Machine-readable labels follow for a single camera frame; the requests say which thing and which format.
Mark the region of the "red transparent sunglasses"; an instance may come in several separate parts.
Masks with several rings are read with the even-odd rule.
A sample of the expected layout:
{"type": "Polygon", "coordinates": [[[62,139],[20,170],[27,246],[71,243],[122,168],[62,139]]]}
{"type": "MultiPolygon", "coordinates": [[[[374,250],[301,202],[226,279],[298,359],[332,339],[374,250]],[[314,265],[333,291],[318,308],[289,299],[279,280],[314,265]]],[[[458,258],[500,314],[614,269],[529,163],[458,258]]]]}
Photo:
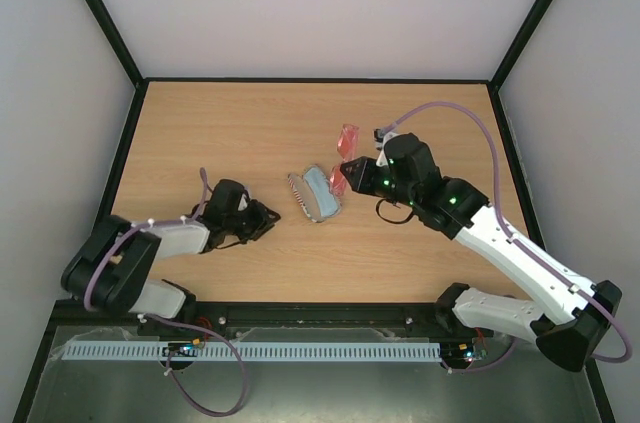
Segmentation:
{"type": "Polygon", "coordinates": [[[329,176],[330,192],[341,197],[346,189],[347,181],[341,173],[341,165],[355,158],[359,140],[359,127],[352,124],[344,124],[337,141],[337,153],[341,160],[331,170],[329,176]]]}

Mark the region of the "blue cleaning cloth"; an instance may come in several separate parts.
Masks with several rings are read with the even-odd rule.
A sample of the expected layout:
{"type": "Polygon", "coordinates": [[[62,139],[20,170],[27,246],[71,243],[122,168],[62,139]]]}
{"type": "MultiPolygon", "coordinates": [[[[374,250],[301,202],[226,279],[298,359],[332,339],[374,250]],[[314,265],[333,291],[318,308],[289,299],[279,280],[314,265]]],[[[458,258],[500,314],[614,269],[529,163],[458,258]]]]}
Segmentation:
{"type": "Polygon", "coordinates": [[[336,216],[341,210],[341,203],[331,192],[325,173],[319,167],[312,166],[304,173],[303,179],[316,200],[320,216],[323,219],[336,216]]]}

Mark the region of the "striped sunglasses case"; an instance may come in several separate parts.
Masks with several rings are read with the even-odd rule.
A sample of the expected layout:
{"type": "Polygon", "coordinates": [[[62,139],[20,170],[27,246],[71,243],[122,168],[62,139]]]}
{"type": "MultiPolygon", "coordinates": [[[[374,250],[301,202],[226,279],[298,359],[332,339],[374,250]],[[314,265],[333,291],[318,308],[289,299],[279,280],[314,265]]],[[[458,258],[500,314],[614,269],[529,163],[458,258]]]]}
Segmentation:
{"type": "Polygon", "coordinates": [[[341,202],[331,192],[329,179],[319,166],[311,165],[301,174],[289,173],[287,180],[294,198],[311,222],[322,223],[341,212],[341,202]]]}

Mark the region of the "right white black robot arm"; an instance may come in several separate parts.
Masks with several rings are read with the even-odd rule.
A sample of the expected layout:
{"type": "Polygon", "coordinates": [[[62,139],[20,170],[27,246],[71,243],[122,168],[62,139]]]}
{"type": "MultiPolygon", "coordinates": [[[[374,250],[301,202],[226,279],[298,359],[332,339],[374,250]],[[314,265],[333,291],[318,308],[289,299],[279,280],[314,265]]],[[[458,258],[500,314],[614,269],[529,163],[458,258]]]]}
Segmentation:
{"type": "Polygon", "coordinates": [[[356,157],[340,137],[333,171],[359,194],[406,205],[426,227],[498,268],[527,294],[518,300],[451,285],[439,298],[436,322],[455,335],[466,327],[507,334],[536,345],[560,368],[579,372],[611,326],[621,290],[573,272],[502,219],[496,203],[460,178],[441,174],[427,144],[414,134],[392,135],[378,158],[356,157]]]}

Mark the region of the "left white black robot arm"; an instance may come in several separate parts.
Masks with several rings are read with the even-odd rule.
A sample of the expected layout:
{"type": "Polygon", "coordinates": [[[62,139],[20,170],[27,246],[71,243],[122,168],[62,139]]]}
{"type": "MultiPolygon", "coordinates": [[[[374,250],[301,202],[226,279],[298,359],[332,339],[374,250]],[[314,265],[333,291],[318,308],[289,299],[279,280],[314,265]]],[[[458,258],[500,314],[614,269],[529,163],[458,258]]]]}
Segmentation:
{"type": "Polygon", "coordinates": [[[235,239],[230,246],[256,241],[280,219],[237,181],[222,179],[215,187],[204,182],[200,202],[176,219],[131,222],[117,215],[105,217],[66,266],[60,284],[89,312],[174,319],[188,291],[151,279],[156,261],[227,249],[228,237],[235,239]]]}

